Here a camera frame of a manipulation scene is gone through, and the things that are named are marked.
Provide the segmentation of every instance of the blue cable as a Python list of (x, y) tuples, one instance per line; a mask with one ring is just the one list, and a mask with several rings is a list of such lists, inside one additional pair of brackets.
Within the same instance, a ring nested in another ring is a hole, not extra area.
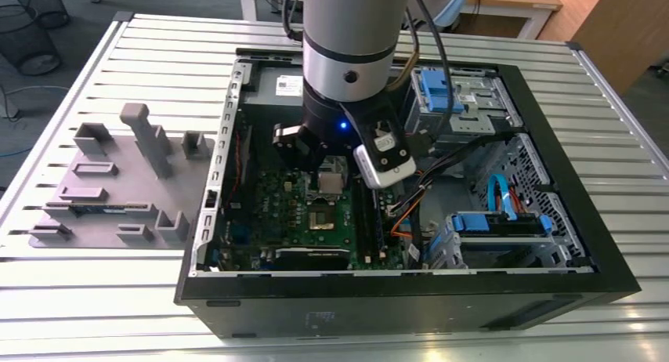
[(24, 149), (24, 150), (18, 150), (17, 152), (13, 152), (13, 153), (0, 154), (0, 158), (16, 156), (17, 154), (25, 153), (30, 149), (32, 149), (32, 147), (29, 147), (28, 149)]
[(488, 179), (488, 211), (495, 212), (496, 205), (494, 204), (494, 184), (499, 183), (499, 192), (502, 193), (503, 212), (508, 215), (508, 219), (515, 221), (518, 216), (512, 211), (511, 194), (508, 193), (508, 183), (502, 174), (492, 174)]

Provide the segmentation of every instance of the sticker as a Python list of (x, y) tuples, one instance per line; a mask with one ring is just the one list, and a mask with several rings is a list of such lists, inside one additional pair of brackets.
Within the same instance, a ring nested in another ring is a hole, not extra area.
[(460, 102), (476, 102), (476, 97), (470, 94), (459, 94), (458, 99)]
[(531, 7), (540, 9), (557, 9), (557, 5), (550, 5), (550, 4), (532, 4)]
[(411, 246), (408, 246), (408, 255), (414, 258), (414, 260), (418, 261), (418, 258), (420, 258), (420, 252), (418, 251), (416, 246), (411, 243)]
[(301, 76), (279, 76), (276, 79), (276, 95), (301, 97)]
[(391, 133), (387, 133), (374, 139), (374, 143), (376, 144), (378, 151), (384, 152), (395, 147), (395, 138)]

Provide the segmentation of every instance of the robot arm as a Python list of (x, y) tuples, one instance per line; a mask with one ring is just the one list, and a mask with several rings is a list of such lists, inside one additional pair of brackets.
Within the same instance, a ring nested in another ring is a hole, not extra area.
[[(386, 92), (407, 3), (304, 0), (304, 116), (297, 129), (275, 127), (275, 147), (292, 167), (312, 172), (325, 155), (352, 157), (370, 188), (416, 170)], [(304, 158), (295, 136), (309, 147)]]

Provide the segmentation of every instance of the slotted aluminum surface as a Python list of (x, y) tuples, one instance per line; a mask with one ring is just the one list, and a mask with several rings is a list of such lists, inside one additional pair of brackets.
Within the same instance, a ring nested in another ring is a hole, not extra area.
[[(152, 124), (213, 133), (239, 47), (299, 50), (277, 24), (136, 15), (113, 22), (0, 202), (0, 356), (69, 360), (666, 360), (669, 182), (666, 159), (638, 130), (586, 57), (557, 42), (444, 36), (450, 58), (520, 68), (638, 278), (642, 291), (527, 331), (321, 340), (215, 338), (172, 304), (181, 252), (32, 249), (74, 155), (74, 129), (144, 102)], [(400, 37), (398, 55), (411, 39)], [(420, 54), (436, 59), (420, 36)]]

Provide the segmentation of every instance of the green circuit board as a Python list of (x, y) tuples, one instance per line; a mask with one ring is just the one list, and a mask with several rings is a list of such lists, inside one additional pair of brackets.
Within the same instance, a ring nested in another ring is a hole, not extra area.
[[(261, 266), (257, 250), (291, 247), (348, 250), (351, 270), (400, 269), (398, 245), (384, 249), (382, 259), (359, 259), (351, 190), (343, 188), (340, 194), (324, 195), (323, 198), (317, 191), (308, 191), (308, 182), (309, 177), (303, 172), (259, 173), (251, 224), (231, 227), (232, 234), (244, 234), (241, 241), (233, 236), (244, 247), (233, 252), (235, 269), (271, 269)], [(378, 193), (380, 204), (390, 204), (391, 201), (390, 192)]]
[(316, 212), (316, 216), (309, 212), (313, 203), (307, 204), (305, 181), (307, 178), (300, 172), (260, 173), (255, 196), (252, 243), (355, 248), (348, 191), (342, 191), (332, 205), (327, 202), (320, 205), (319, 202), (317, 206), (331, 210), (332, 214), (327, 220), (317, 219), (323, 212)]

